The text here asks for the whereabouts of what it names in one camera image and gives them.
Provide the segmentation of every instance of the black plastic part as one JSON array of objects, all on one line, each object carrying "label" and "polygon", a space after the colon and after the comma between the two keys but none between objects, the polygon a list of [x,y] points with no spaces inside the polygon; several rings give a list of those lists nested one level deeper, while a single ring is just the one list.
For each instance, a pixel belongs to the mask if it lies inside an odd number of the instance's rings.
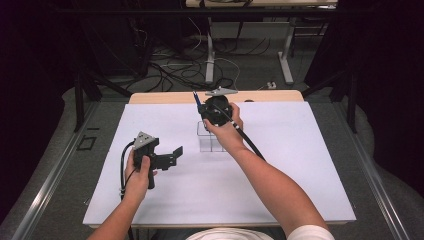
[{"label": "black plastic part", "polygon": [[202,119],[208,119],[213,125],[222,126],[228,122],[228,118],[215,106],[222,109],[228,116],[231,117],[233,115],[233,108],[225,96],[210,97],[197,110],[202,116]]},{"label": "black plastic part", "polygon": [[154,152],[157,145],[159,145],[159,138],[156,138],[153,142],[134,150],[134,167],[138,170],[141,168],[143,156],[147,155],[150,158],[148,189],[153,189],[155,187],[153,170],[168,170],[169,167],[177,166],[177,158],[183,155],[182,146],[177,148],[172,154],[156,155]]}]

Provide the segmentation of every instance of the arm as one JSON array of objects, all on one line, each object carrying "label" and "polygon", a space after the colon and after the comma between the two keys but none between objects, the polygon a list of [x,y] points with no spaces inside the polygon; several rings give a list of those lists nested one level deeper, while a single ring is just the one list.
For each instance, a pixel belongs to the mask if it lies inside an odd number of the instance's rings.
[{"label": "arm", "polygon": [[[131,175],[134,152],[131,150],[125,168],[125,178]],[[149,179],[150,158],[143,157],[140,171],[134,171],[125,187],[124,199],[119,203],[109,217],[97,228],[88,239],[124,239],[131,225],[132,219],[146,196]]]},{"label": "arm", "polygon": [[[233,120],[243,128],[240,109],[234,103]],[[206,127],[214,133],[221,145],[236,160],[246,174],[265,207],[280,223],[286,235],[303,225],[328,229],[312,201],[289,176],[263,161],[243,143],[231,123],[215,127],[205,119]]]}]

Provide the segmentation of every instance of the table leg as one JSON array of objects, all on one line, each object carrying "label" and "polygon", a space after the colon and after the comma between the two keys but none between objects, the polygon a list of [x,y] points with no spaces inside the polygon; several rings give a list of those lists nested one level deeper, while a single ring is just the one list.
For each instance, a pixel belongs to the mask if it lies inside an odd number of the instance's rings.
[{"label": "table leg", "polygon": [[281,70],[283,70],[283,76],[286,84],[294,84],[293,77],[290,72],[289,63],[287,62],[287,55],[290,51],[290,44],[293,38],[295,18],[290,19],[289,27],[287,28],[286,38],[284,40],[284,49],[282,52],[278,52],[278,59],[280,60]]},{"label": "table leg", "polygon": [[215,64],[215,52],[213,51],[213,43],[210,32],[208,33],[208,60],[206,62],[206,83],[213,82],[213,69]]}]

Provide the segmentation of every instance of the black curtain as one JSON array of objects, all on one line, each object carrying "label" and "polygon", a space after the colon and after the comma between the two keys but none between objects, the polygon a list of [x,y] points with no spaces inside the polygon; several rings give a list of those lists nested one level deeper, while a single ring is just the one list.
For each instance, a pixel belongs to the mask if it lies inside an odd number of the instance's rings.
[{"label": "black curtain", "polygon": [[[333,19],[305,82],[313,87],[354,66],[375,161],[424,196],[424,3],[341,0],[338,7],[371,6],[378,7],[369,16]],[[329,85],[346,86],[346,80]]]},{"label": "black curtain", "polygon": [[0,221],[21,194],[63,112],[72,75],[37,1],[0,3]]}]

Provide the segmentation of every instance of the white shirt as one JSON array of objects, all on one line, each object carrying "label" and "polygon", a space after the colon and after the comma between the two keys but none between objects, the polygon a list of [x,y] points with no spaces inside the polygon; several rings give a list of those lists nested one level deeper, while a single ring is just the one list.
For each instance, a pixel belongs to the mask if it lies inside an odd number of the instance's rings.
[{"label": "white shirt", "polygon": [[[193,234],[187,240],[273,240],[265,233],[238,229],[213,228]],[[287,240],[334,240],[333,235],[319,226],[305,225],[296,228]]]}]

